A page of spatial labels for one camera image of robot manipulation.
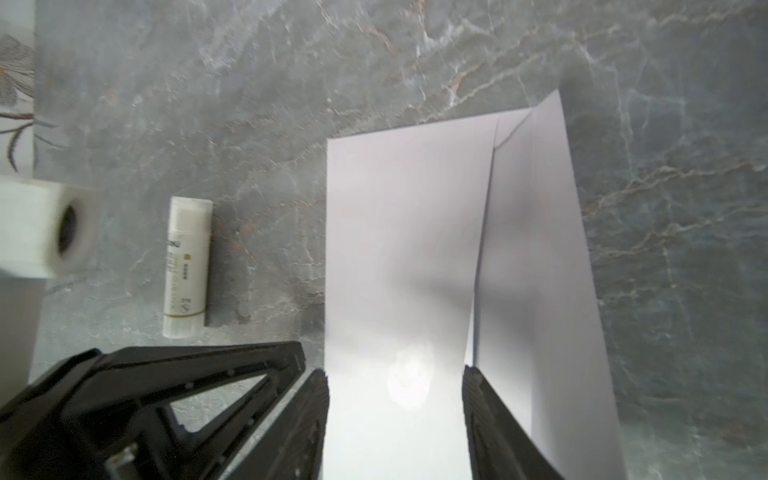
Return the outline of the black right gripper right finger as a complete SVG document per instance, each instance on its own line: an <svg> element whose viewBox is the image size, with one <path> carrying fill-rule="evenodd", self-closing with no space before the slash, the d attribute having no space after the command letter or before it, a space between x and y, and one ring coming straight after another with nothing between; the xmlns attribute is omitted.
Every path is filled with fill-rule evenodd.
<svg viewBox="0 0 768 480"><path fill-rule="evenodd" d="M462 400L473 479L563 479L480 369L470 366L464 369Z"/></svg>

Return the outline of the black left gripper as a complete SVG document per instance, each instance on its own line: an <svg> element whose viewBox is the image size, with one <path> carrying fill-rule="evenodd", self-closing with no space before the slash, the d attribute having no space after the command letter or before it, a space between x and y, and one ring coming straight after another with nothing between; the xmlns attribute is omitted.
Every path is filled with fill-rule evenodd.
<svg viewBox="0 0 768 480"><path fill-rule="evenodd" d="M1 408L1 477L217 479L305 366L297 341L86 350ZM199 430L178 422L173 402L252 378Z"/></svg>

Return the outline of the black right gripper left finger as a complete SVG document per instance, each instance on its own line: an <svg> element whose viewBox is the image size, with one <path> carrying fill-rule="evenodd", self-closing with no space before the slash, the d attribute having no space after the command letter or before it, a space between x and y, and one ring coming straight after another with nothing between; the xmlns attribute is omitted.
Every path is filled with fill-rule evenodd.
<svg viewBox="0 0 768 480"><path fill-rule="evenodd" d="M329 401L327 375L316 369L230 477L317 479L322 464Z"/></svg>

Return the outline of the grey paper envelope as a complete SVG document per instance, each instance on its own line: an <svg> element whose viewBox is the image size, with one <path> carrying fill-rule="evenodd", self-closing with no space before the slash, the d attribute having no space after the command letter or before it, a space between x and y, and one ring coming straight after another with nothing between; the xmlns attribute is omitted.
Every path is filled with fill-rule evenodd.
<svg viewBox="0 0 768 480"><path fill-rule="evenodd" d="M327 145L328 479L467 479L478 368L567 479L623 479L561 96Z"/></svg>

